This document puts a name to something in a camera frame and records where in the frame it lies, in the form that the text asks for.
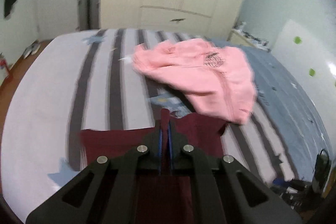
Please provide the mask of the white headboard with apples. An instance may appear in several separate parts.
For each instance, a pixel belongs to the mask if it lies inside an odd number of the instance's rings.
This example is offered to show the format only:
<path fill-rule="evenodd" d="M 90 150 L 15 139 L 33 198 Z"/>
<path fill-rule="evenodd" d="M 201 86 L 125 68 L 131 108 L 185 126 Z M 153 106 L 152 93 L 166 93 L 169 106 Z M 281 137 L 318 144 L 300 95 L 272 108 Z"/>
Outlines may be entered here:
<path fill-rule="evenodd" d="M 305 27 L 288 20 L 272 54 L 313 101 L 329 138 L 335 135 L 335 57 Z"/>

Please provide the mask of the dark red garment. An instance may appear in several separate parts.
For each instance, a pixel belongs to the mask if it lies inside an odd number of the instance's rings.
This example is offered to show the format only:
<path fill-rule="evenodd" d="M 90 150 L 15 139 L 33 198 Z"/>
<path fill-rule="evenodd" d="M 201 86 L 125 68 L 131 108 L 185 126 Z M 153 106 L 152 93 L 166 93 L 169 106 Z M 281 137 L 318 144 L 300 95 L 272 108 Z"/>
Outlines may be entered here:
<path fill-rule="evenodd" d="M 197 113 L 174 118 L 163 109 L 154 127 L 80 131 L 88 162 L 108 160 L 88 223 L 197 223 L 194 161 L 183 146 L 221 157 L 226 125 Z"/>

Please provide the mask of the red fire extinguisher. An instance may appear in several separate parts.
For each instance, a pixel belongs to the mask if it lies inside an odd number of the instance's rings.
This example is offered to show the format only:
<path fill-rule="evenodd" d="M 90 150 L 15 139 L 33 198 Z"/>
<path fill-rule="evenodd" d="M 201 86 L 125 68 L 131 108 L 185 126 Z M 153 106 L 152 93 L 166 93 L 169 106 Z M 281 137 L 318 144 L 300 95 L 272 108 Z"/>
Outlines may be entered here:
<path fill-rule="evenodd" d="M 1 66 L 1 71 L 4 74 L 5 79 L 10 79 L 11 78 L 11 73 L 10 73 L 10 68 L 8 66 L 8 63 L 2 53 L 0 53 L 0 66 Z"/>

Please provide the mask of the grey suitcase by wardrobe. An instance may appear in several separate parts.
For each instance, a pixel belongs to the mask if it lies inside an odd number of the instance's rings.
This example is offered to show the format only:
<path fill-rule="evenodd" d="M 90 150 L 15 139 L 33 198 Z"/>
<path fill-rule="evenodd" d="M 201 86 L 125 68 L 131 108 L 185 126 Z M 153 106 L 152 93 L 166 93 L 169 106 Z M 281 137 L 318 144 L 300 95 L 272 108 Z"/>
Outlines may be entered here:
<path fill-rule="evenodd" d="M 100 28 L 100 0 L 77 0 L 78 30 Z"/>

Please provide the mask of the white nightstand with clutter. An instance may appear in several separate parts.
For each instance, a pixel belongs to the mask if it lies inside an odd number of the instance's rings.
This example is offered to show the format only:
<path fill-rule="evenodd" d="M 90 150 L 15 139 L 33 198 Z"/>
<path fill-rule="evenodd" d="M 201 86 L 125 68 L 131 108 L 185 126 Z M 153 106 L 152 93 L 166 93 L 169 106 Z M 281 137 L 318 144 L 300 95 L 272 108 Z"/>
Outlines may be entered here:
<path fill-rule="evenodd" d="M 244 30 L 245 25 L 246 22 L 236 22 L 234 28 L 232 28 L 230 34 L 228 35 L 228 41 L 236 46 L 254 47 L 270 52 L 268 40 L 260 39 L 251 35 L 249 32 Z"/>

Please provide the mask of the striped star bed sheet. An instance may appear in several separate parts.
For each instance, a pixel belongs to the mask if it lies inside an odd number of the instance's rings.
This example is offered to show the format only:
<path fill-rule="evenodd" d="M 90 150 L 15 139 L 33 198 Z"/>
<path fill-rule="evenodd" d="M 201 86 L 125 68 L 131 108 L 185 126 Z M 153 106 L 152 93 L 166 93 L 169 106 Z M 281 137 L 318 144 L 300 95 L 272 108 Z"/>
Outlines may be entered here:
<path fill-rule="evenodd" d="M 21 221 L 76 176 L 89 161 L 78 132 L 154 125 L 161 108 L 190 115 L 180 96 L 139 75 L 131 64 L 138 44 L 189 39 L 187 34 L 94 30 L 58 36 L 23 76 L 6 115 L 1 144 L 2 194 Z M 243 47 L 254 71 L 257 101 L 242 126 L 230 125 L 212 151 L 231 154 L 270 184 L 278 176 L 310 181 L 315 159 L 332 153 L 313 101 L 271 54 Z"/>

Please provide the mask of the pair of grey shoes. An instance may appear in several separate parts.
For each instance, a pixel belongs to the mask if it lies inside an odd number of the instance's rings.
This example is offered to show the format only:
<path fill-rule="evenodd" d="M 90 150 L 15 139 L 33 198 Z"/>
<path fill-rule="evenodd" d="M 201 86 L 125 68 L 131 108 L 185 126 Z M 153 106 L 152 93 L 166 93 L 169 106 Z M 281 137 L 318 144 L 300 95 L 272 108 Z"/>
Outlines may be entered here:
<path fill-rule="evenodd" d="M 41 47 L 41 43 L 39 41 L 33 42 L 30 46 L 28 46 L 22 54 L 23 59 L 26 59 L 30 55 L 35 55 Z"/>

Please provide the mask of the pink hoodie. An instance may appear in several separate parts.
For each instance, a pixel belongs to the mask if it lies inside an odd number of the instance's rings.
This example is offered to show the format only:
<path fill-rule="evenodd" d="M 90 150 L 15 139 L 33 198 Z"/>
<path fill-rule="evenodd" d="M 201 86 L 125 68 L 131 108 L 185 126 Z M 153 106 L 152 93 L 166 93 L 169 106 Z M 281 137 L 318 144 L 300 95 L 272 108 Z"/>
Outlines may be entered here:
<path fill-rule="evenodd" d="M 256 102 L 254 72 L 238 47 L 218 48 L 201 38 L 137 45 L 134 69 L 180 91 L 195 111 L 235 124 L 245 124 Z"/>

